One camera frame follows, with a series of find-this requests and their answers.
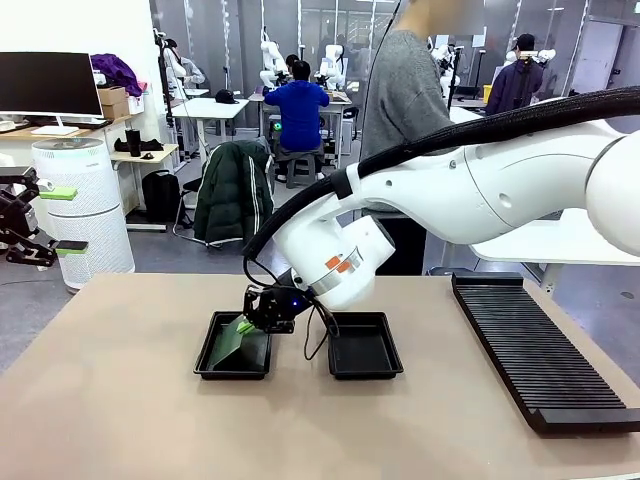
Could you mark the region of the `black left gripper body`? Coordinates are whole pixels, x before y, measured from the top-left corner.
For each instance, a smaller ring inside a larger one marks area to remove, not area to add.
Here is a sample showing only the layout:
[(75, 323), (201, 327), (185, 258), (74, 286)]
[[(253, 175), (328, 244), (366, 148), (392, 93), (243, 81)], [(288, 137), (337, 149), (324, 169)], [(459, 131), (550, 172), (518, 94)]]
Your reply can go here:
[(1, 244), (15, 245), (36, 233), (35, 211), (14, 195), (1, 196)]

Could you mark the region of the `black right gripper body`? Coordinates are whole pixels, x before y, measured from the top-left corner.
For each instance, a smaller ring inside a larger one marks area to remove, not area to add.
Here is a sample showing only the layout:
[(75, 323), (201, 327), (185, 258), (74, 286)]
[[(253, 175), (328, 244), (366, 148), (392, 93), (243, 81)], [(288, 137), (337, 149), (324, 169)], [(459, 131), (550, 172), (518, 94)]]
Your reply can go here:
[(296, 287), (271, 286), (259, 294), (256, 324), (293, 324), (306, 310), (304, 292)]

